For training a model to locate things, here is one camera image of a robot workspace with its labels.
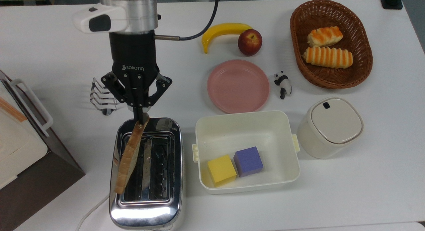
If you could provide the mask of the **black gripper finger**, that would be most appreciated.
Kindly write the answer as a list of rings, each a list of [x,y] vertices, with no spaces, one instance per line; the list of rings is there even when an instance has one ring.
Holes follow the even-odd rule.
[[[134,88],[130,82],[130,75],[124,73],[123,83],[113,73],[109,72],[101,78],[101,82],[112,93],[119,103],[126,103],[131,107],[136,121],[141,122],[141,115],[139,114],[137,89]]]
[[[165,91],[170,87],[172,80],[168,77],[157,74],[155,78],[156,92],[153,95],[149,95],[149,87],[152,85],[152,82],[142,84],[141,89],[141,123],[146,123],[148,120],[148,114],[150,107],[155,105],[159,98],[165,93]]]

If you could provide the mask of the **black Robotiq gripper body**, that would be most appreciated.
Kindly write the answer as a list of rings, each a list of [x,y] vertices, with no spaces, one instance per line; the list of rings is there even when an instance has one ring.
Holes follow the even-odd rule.
[[[137,89],[138,107],[141,107],[142,84],[154,82],[159,69],[156,63],[154,32],[147,34],[109,33],[112,71],[124,84],[124,73]]]

